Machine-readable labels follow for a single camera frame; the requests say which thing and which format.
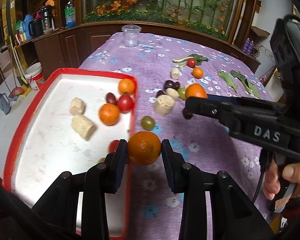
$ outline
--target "finger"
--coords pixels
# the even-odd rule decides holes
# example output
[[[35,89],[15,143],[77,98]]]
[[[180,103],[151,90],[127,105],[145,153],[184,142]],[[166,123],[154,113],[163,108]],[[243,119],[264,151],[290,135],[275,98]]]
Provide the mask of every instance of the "finger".
[[[272,159],[272,162],[270,164],[269,170],[266,172],[266,175],[269,179],[270,183],[273,183],[279,179],[279,171],[278,166],[274,161],[274,158]]]
[[[273,200],[274,194],[271,193],[266,186],[263,186],[263,193],[265,194],[266,198],[269,200]]]
[[[276,180],[273,183],[269,182],[269,178],[265,177],[265,187],[273,194],[278,194],[280,191],[280,182],[279,180]]]
[[[282,172],[282,177],[287,181],[300,184],[300,163],[287,165]]]

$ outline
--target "glass display case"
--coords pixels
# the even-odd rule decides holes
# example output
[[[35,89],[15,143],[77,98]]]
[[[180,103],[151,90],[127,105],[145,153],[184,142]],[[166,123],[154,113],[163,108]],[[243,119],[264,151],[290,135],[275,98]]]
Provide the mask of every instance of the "glass display case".
[[[227,39],[238,0],[82,0],[82,21],[130,20],[181,26]]]

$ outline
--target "hand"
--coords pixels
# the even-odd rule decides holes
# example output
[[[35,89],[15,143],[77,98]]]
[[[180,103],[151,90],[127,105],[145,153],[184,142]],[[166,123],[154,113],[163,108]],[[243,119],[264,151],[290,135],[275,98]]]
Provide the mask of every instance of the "hand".
[[[297,186],[292,194],[292,198],[300,197],[300,163],[294,163],[287,165],[282,172],[282,177],[293,183],[297,183]],[[263,185],[263,192],[267,199],[273,200],[275,194],[280,191],[278,166],[272,159],[269,170],[265,174],[265,183]]]

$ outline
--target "black mug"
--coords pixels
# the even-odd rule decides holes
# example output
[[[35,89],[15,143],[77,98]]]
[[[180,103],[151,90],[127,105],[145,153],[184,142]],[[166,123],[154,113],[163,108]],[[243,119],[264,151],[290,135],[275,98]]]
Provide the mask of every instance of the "black mug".
[[[28,27],[29,27],[29,33],[33,37],[38,37],[43,34],[41,19],[35,19],[29,22]]]

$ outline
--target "red cherry tomato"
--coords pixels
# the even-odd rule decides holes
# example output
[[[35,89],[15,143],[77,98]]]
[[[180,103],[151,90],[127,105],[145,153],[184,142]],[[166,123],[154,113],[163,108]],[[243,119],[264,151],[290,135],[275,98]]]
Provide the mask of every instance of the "red cherry tomato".
[[[117,101],[117,106],[122,113],[129,112],[133,108],[133,101],[129,95],[122,95]]]
[[[190,58],[190,59],[187,60],[187,64],[188,64],[189,67],[194,67],[196,63],[197,62],[195,61],[194,58]]]
[[[119,145],[119,140],[113,140],[108,147],[108,153],[114,153]]]

